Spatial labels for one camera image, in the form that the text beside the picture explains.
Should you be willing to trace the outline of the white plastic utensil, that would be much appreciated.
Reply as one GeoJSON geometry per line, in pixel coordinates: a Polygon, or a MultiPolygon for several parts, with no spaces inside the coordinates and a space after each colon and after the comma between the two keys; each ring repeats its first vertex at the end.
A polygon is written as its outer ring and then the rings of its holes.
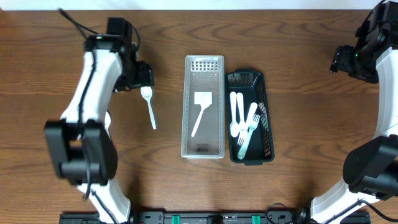
{"type": "Polygon", "coordinates": [[[105,126],[105,130],[107,132],[109,131],[110,125],[111,125],[111,115],[110,115],[109,111],[107,111],[105,114],[105,119],[104,119],[104,126],[105,126]]]}

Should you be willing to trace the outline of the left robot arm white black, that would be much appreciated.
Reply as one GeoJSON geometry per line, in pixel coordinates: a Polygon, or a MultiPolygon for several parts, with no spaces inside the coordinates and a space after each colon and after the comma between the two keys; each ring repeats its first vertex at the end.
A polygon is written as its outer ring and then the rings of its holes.
{"type": "Polygon", "coordinates": [[[48,120],[44,134],[56,175],[77,186],[95,213],[60,215],[60,223],[138,223],[131,201],[114,178],[117,150],[111,140],[108,106],[113,93],[153,87],[152,67],[137,59],[136,28],[110,17],[104,34],[85,37],[84,66],[75,94],[59,120],[48,120]]]}

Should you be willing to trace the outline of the white plastic spoon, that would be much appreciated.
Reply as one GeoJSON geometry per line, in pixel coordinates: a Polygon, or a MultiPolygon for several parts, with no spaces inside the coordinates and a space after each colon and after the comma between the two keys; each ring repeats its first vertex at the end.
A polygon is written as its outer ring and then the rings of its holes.
{"type": "Polygon", "coordinates": [[[152,88],[150,86],[141,87],[141,96],[147,102],[152,129],[156,129],[157,126],[156,126],[156,123],[155,123],[154,112],[153,112],[152,104],[151,104],[151,99],[152,99],[152,96],[153,96],[152,88]]]}
{"type": "Polygon", "coordinates": [[[231,106],[231,123],[230,123],[230,133],[233,138],[237,137],[239,134],[239,124],[236,121],[236,107],[237,107],[237,93],[232,91],[229,94],[229,102],[231,106]]]}

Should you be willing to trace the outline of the white plastic utensil handle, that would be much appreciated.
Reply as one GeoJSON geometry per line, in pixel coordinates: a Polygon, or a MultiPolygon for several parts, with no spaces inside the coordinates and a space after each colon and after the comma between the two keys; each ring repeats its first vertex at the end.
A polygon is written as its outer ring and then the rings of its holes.
{"type": "Polygon", "coordinates": [[[193,127],[191,137],[194,137],[196,135],[204,110],[207,109],[212,104],[212,92],[195,92],[194,104],[200,105],[201,110],[193,127]]]}

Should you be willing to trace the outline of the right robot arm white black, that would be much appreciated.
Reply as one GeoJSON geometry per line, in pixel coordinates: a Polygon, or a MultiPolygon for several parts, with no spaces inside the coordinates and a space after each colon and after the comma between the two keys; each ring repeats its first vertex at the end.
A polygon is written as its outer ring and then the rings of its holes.
{"type": "Polygon", "coordinates": [[[397,1],[380,1],[356,29],[355,46],[336,49],[330,71],[379,86],[374,137],[352,150],[343,177],[321,196],[312,198],[292,217],[292,223],[341,223],[367,205],[395,223],[374,203],[397,196],[397,1]]]}

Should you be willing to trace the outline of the white plastic fork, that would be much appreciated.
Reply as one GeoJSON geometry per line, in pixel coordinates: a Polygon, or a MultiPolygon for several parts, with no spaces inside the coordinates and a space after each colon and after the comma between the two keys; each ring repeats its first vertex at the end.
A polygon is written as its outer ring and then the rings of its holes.
{"type": "Polygon", "coordinates": [[[237,104],[238,104],[238,111],[239,111],[239,131],[242,131],[245,120],[244,120],[244,97],[242,93],[237,93],[237,104]]]}
{"type": "Polygon", "coordinates": [[[249,112],[248,112],[248,116],[247,116],[247,120],[245,122],[245,125],[243,126],[243,129],[241,130],[241,132],[239,133],[239,139],[238,139],[238,145],[242,146],[244,141],[247,139],[248,136],[248,128],[249,125],[252,121],[252,118],[255,114],[257,110],[257,103],[253,102],[251,103],[250,107],[249,107],[249,112]]]}

